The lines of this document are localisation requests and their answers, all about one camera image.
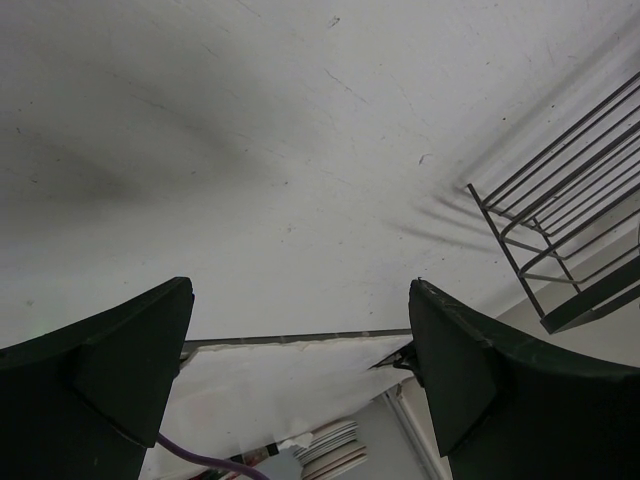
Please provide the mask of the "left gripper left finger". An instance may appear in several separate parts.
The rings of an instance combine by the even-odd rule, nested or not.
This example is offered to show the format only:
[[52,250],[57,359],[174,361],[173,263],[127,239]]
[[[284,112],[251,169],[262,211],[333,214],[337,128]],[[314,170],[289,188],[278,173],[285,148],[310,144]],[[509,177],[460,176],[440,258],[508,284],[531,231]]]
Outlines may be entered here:
[[175,277],[1,351],[4,479],[136,479],[154,447],[194,305]]

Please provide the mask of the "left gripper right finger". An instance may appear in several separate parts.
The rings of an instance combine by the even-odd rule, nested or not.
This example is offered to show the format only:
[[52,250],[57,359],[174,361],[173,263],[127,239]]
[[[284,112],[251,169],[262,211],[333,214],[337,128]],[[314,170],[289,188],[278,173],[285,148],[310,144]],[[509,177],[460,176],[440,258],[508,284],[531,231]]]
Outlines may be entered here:
[[635,479],[639,371],[560,348],[425,280],[409,292],[437,447],[456,479]]

